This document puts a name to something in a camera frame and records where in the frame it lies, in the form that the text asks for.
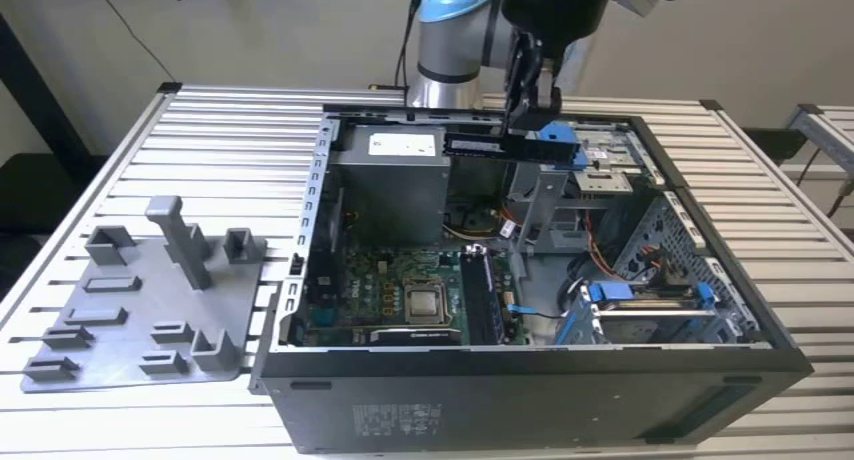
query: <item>blue clip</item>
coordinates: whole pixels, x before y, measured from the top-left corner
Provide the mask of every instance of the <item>blue clip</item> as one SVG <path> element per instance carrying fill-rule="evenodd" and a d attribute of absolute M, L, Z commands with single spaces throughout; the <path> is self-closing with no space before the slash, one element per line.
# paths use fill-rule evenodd
<path fill-rule="evenodd" d="M 507 311 L 520 313 L 522 315 L 536 315 L 536 310 L 531 307 L 520 307 L 519 305 L 507 305 Z"/>
<path fill-rule="evenodd" d="M 707 283 L 697 284 L 697 295 L 699 296 L 699 308 L 706 310 L 715 306 L 715 292 Z"/>
<path fill-rule="evenodd" d="M 595 285 L 602 289 L 602 296 L 608 302 L 635 299 L 631 285 L 626 282 L 596 282 Z"/>
<path fill-rule="evenodd" d="M 543 129 L 536 132 L 538 140 L 546 142 L 559 142 L 559 143 L 578 143 L 578 137 L 575 136 L 575 130 L 567 123 L 562 122 L 551 122 L 548 125 L 543 127 Z M 572 158 L 572 163 L 566 165 L 556 165 L 554 167 L 556 170 L 572 170 L 580 171 L 587 168 L 587 154 L 584 153 L 584 149 L 579 148 L 575 152 L 575 158 Z"/>
<path fill-rule="evenodd" d="M 598 283 L 594 283 L 587 287 L 587 292 L 590 292 L 590 301 L 592 303 L 600 302 L 604 299 L 604 294 L 602 293 L 602 287 Z"/>
<path fill-rule="evenodd" d="M 570 330 L 572 329 L 572 324 L 575 323 L 575 314 L 570 315 L 570 318 L 563 322 L 563 326 L 560 327 L 560 333 L 558 334 L 558 338 L 555 340 L 555 345 L 563 345 L 566 341 L 566 337 L 570 334 Z"/>

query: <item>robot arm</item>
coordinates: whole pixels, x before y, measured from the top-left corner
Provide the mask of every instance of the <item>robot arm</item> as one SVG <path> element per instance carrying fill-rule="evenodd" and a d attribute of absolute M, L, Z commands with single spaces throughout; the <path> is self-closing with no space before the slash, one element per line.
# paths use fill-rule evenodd
<path fill-rule="evenodd" d="M 510 129 L 539 131 L 560 113 L 555 79 L 572 42 L 599 27 L 608 0 L 503 0 L 514 27 L 504 79 L 507 102 L 500 135 Z"/>

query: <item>cable on wall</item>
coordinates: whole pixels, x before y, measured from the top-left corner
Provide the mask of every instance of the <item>cable on wall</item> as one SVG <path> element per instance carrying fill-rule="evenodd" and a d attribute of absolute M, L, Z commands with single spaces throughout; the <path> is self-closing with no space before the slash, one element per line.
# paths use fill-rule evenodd
<path fill-rule="evenodd" d="M 165 68 L 165 65 L 163 65 L 163 62 L 160 61 L 160 59 L 157 58 L 157 56 L 155 55 L 155 53 L 151 51 L 151 49 L 148 48 L 148 46 L 145 45 L 145 42 L 143 42 L 140 40 L 140 38 L 136 36 L 136 33 L 133 33 L 133 29 L 131 28 L 131 25 L 128 24 L 128 21 L 124 19 L 124 16 L 121 15 L 121 13 L 119 12 L 119 9 L 116 8 L 116 6 L 112 4 L 111 0 L 104 0 L 107 2 L 107 5 L 109 5 L 109 8 L 112 8 L 112 11 L 116 13 L 116 16 L 119 17 L 119 20 L 121 20 L 121 23 L 124 24 L 125 28 L 128 29 L 128 32 L 131 34 L 131 37 L 133 37 L 133 40 L 136 40 L 136 43 L 139 43 L 139 46 L 143 47 L 143 49 L 145 50 L 145 52 L 148 52 L 148 55 L 151 56 L 151 58 L 153 59 L 155 62 L 157 62 L 157 65 L 160 65 L 160 68 L 163 69 L 163 72 L 167 74 L 167 76 L 169 77 L 169 80 L 172 80 L 173 82 L 177 81 L 175 80 L 175 76 L 172 75 L 172 73 L 169 72 L 169 69 Z"/>

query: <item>aluminum table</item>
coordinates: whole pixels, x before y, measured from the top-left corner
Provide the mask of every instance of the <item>aluminum table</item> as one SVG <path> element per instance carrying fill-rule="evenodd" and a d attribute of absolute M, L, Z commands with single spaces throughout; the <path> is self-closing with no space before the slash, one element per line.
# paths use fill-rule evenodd
<path fill-rule="evenodd" d="M 400 102 L 398 92 L 367 90 L 184 86 L 156 95 L 0 303 L 0 453 L 27 460 L 307 458 L 270 399 L 247 391 L 248 367 L 288 267 L 322 105 Z M 500 107 L 500 96 L 487 95 L 484 104 Z M 854 246 L 723 111 L 693 101 L 604 98 L 567 98 L 564 109 L 643 116 L 815 374 L 695 449 L 387 456 L 854 458 Z M 270 241 L 247 373 L 232 382 L 25 395 L 20 369 L 83 273 L 85 235 L 111 224 L 155 235 L 144 217 L 152 195 L 180 195 L 187 221 L 207 234 L 240 225 Z"/>

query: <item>black pole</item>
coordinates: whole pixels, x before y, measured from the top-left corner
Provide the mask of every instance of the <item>black pole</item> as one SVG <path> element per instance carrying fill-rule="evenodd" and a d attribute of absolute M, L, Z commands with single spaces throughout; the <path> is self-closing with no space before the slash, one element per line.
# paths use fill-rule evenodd
<path fill-rule="evenodd" d="M 92 156 L 3 14 L 0 14 L 0 79 L 36 127 L 44 143 L 53 151 L 71 180 L 77 187 L 85 187 L 96 172 Z"/>

